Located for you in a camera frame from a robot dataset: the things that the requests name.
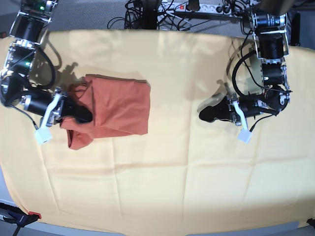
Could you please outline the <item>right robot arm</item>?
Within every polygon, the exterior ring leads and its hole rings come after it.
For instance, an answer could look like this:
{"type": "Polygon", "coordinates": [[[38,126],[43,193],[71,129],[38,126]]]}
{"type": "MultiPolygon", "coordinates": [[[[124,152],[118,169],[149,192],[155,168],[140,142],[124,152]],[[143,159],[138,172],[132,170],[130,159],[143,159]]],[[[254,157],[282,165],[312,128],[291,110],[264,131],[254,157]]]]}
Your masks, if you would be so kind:
{"type": "Polygon", "coordinates": [[[0,102],[8,108],[23,105],[23,112],[41,116],[41,124],[50,127],[62,122],[63,118],[74,118],[79,124],[93,120],[92,113],[72,99],[56,81],[54,66],[43,51],[41,44],[47,34],[58,1],[23,0],[11,26],[10,44],[3,69],[0,73],[0,102]],[[40,54],[48,63],[51,79],[45,85],[35,85],[29,75],[40,54]]]}

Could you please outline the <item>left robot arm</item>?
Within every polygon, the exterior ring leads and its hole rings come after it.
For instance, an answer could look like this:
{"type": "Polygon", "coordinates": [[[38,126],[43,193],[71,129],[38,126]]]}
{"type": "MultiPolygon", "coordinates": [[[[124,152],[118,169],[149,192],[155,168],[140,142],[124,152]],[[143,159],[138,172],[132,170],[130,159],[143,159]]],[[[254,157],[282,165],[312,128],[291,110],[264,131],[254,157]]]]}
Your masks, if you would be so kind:
{"type": "Polygon", "coordinates": [[[226,95],[215,106],[208,105],[199,112],[202,121],[216,120],[241,124],[241,118],[255,118],[268,114],[277,116],[290,102],[291,90],[287,82],[285,56],[288,55],[286,35],[287,13],[293,7],[292,0],[261,0],[257,5],[249,3],[242,18],[248,21],[254,41],[254,50],[236,63],[231,76],[234,94],[226,95]],[[242,64],[257,56],[261,62],[261,82],[256,85],[260,93],[243,93],[237,86],[236,75],[242,64]]]}

